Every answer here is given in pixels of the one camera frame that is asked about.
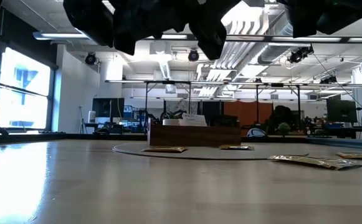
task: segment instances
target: window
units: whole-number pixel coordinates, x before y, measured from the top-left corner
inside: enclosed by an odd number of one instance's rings
[[[47,105],[46,97],[2,88],[0,89],[0,126],[44,129]]]
[[[49,93],[50,68],[10,48],[2,55],[0,83],[40,95]]]
[[[0,126],[45,129],[51,70],[10,48],[2,55]]]

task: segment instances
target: wall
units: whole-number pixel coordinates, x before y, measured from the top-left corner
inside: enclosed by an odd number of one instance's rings
[[[186,93],[186,90],[177,88],[177,93]],[[131,99],[131,96],[145,97],[146,89],[143,88],[124,88],[122,95],[125,98],[126,105],[132,105],[136,108],[145,108],[145,99]],[[148,97],[177,97],[177,94],[167,94],[164,88],[152,89],[148,93]],[[164,108],[164,100],[148,99],[148,108]]]
[[[121,83],[105,83],[107,75],[112,72],[109,63],[101,63],[99,98],[121,98]]]
[[[100,74],[58,46],[52,130],[79,133],[80,109],[87,120],[92,98],[98,95]]]

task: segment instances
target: potted plant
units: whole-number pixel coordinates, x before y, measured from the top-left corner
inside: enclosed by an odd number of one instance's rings
[[[283,137],[285,137],[286,135],[288,135],[288,132],[290,131],[290,126],[287,123],[281,123],[278,127],[278,132],[279,134],[281,134]]]

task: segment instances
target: foil packet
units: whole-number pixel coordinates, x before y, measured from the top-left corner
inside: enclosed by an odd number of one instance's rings
[[[252,146],[236,146],[236,145],[223,145],[219,147],[221,150],[241,150],[241,151],[253,151]]]
[[[345,159],[362,159],[362,153],[337,152],[336,155]]]
[[[307,156],[271,156],[268,159],[311,164],[331,170],[340,170],[351,167],[362,167],[362,165],[359,164],[357,161],[352,161],[349,159],[325,159],[325,158],[315,158]]]
[[[182,153],[187,150],[185,147],[152,146],[149,149],[142,150],[142,152]]]

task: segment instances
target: circular mat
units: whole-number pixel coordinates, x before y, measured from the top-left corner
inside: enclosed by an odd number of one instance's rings
[[[182,153],[142,152],[149,149],[147,143],[128,143],[114,146],[115,152],[138,156],[151,156],[176,159],[211,159],[211,160],[257,160],[267,159],[270,156],[294,155],[307,156],[309,144],[246,144],[253,146],[254,151],[220,150],[215,147],[187,147]]]

